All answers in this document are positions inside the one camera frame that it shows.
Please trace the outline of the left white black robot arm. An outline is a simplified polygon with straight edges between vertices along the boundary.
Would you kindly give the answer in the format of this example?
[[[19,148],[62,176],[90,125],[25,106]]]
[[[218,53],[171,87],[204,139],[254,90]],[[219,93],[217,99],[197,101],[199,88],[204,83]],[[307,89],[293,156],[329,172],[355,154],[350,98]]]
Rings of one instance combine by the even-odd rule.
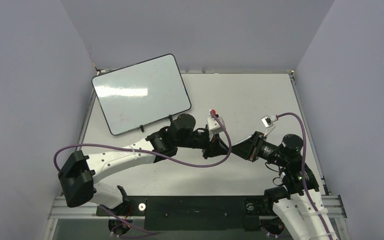
[[[79,144],[72,145],[75,151],[62,167],[56,167],[67,206],[75,208],[91,202],[109,208],[116,215],[123,215],[129,208],[124,188],[105,184],[103,179],[162,160],[193,168],[211,168],[225,162],[232,153],[232,143],[229,137],[228,143],[224,143],[219,136],[220,132],[228,135],[222,117],[210,111],[205,128],[195,128],[195,125],[195,118],[183,113],[171,120],[169,126],[125,147],[89,143],[88,147],[107,151],[86,155],[79,149]],[[211,164],[188,163],[173,158],[178,148],[201,149],[205,159],[217,156],[224,158]]]

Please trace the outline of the black framed whiteboard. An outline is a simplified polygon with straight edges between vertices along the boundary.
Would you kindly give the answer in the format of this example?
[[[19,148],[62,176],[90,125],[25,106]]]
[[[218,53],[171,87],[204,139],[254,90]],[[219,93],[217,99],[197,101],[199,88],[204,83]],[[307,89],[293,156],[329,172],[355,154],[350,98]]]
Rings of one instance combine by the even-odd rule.
[[[171,53],[95,76],[91,83],[113,136],[192,107],[176,58]]]

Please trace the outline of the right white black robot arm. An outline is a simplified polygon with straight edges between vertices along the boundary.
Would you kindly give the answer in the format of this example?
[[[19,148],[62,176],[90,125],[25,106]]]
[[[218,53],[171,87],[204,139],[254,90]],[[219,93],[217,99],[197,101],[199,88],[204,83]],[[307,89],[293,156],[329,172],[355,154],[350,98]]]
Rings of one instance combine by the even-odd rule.
[[[275,213],[295,240],[336,240],[315,175],[304,162],[304,140],[287,134],[280,145],[261,132],[233,145],[232,153],[251,162],[264,159],[279,168],[280,186],[265,190],[263,209]]]

